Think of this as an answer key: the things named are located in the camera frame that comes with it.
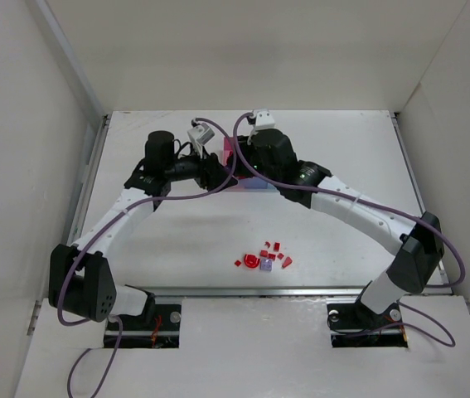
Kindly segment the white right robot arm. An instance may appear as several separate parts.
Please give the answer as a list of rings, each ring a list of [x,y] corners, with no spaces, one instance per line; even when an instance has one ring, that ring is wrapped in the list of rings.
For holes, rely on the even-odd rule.
[[[238,174],[263,177],[287,200],[344,222],[393,255],[390,265],[359,295],[359,313],[381,315],[404,295],[423,292],[444,255],[437,216],[405,216],[363,198],[328,169],[298,159],[289,138],[278,129],[235,141],[244,164]]]

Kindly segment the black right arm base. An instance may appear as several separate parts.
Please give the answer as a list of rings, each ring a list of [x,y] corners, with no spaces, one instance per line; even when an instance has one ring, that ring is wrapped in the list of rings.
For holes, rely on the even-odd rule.
[[[358,298],[327,301],[327,326],[333,348],[407,348],[401,321],[397,303],[392,303],[382,314],[376,314]]]

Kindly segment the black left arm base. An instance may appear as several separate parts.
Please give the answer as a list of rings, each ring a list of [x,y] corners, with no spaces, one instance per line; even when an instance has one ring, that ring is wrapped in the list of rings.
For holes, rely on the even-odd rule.
[[[152,315],[119,315],[123,331],[119,348],[173,349],[179,348],[182,303],[161,302]]]

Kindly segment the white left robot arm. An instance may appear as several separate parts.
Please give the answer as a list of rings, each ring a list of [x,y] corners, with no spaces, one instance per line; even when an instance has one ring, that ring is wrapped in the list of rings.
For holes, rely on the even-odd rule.
[[[214,136],[208,124],[198,124],[187,135],[186,145],[191,151],[182,156],[175,149],[172,133],[150,133],[143,158],[111,208],[71,245],[58,245],[51,252],[48,300],[62,324],[69,324],[65,313],[78,316],[78,323],[100,323],[115,316],[151,318],[153,294],[117,285],[110,268],[111,258],[148,216],[172,199],[169,192],[174,182],[193,180],[205,195],[236,183],[232,171],[205,149]]]

